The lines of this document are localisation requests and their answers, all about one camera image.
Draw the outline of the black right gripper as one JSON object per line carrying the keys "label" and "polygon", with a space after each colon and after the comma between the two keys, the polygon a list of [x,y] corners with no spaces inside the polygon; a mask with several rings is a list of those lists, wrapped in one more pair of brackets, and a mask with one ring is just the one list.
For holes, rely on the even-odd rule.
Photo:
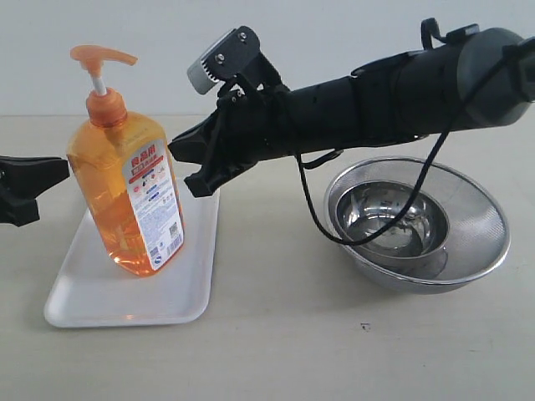
{"label": "black right gripper", "polygon": [[194,197],[208,197],[261,161],[298,158],[300,111],[299,90],[277,85],[251,96],[233,90],[202,122],[177,135],[168,150],[176,161],[201,165],[185,183]]}

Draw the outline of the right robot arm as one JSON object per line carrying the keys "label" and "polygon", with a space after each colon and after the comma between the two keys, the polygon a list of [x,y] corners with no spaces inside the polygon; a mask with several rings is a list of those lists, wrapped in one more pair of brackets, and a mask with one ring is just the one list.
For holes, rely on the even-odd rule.
{"label": "right robot arm", "polygon": [[188,69],[199,94],[217,89],[216,109],[168,145],[199,165],[186,179],[212,195],[264,160],[410,143],[445,129],[508,126],[534,100],[534,41],[476,24],[441,35],[420,26],[422,47],[367,63],[339,79],[289,89],[247,26],[229,30]]}

